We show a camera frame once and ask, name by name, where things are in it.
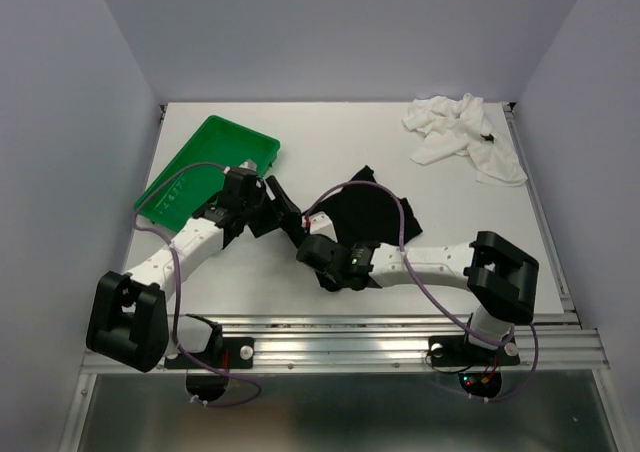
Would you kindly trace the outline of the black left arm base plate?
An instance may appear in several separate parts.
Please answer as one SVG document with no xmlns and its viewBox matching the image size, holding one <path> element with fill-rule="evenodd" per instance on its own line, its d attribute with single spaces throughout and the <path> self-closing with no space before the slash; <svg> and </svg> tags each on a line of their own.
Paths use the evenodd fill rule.
<svg viewBox="0 0 640 452">
<path fill-rule="evenodd" d="M 249 370 L 253 368 L 254 346 L 253 337 L 224 337 L 217 344 L 208 345 L 204 352 L 193 353 L 193 356 L 199 362 L 215 369 Z M 183 354 L 175 358 L 166 358 L 164 367 L 168 370 L 205 369 Z"/>
</svg>

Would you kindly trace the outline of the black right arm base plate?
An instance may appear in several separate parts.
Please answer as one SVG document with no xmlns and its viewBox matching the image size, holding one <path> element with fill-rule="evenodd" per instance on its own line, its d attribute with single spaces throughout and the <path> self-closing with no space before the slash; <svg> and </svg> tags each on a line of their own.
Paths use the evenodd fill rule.
<svg viewBox="0 0 640 452">
<path fill-rule="evenodd" d="M 489 350 L 471 344 L 463 335 L 439 335 L 429 338 L 427 356 L 438 368 L 517 366 L 519 350 L 514 339 L 506 346 Z"/>
</svg>

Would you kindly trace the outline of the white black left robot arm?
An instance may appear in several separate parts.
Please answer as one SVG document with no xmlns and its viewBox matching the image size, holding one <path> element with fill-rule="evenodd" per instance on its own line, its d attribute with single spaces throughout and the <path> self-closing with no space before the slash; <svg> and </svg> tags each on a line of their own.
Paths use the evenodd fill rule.
<svg viewBox="0 0 640 452">
<path fill-rule="evenodd" d="M 305 237 L 301 210 L 273 176 L 231 170 L 222 189 L 202 204 L 164 246 L 144 262 L 98 281 L 86 335 L 87 348 L 141 372 L 164 358 L 190 355 L 199 365 L 223 364 L 222 327 L 201 316 L 170 317 L 167 302 L 206 260 L 245 230 L 261 237 L 283 230 L 294 243 Z"/>
</svg>

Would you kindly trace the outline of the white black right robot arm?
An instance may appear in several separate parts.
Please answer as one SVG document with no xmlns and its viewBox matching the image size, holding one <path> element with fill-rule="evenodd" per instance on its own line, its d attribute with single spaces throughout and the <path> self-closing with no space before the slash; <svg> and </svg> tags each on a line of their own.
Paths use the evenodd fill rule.
<svg viewBox="0 0 640 452">
<path fill-rule="evenodd" d="M 444 315 L 451 313 L 429 288 L 442 286 L 471 293 L 478 307 L 463 323 L 463 356 L 482 362 L 516 326 L 533 322 L 539 262 L 499 234 L 481 231 L 469 243 L 442 247 L 401 247 L 382 242 L 348 248 L 323 235 L 311 235 L 297 260 L 308 265 L 331 291 L 385 289 L 413 284 Z"/>
</svg>

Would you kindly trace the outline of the black t shirt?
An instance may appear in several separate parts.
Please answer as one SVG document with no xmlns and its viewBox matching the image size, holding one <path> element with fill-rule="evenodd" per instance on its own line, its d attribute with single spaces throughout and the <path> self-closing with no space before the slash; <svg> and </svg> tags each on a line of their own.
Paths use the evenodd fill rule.
<svg viewBox="0 0 640 452">
<path fill-rule="evenodd" d="M 408 200 L 382 187 L 368 166 L 302 212 L 303 240 L 309 235 L 309 218 L 319 212 L 329 215 L 339 243 L 349 249 L 341 269 L 370 267 L 372 272 L 373 255 L 382 245 L 398 247 L 423 232 Z"/>
</svg>

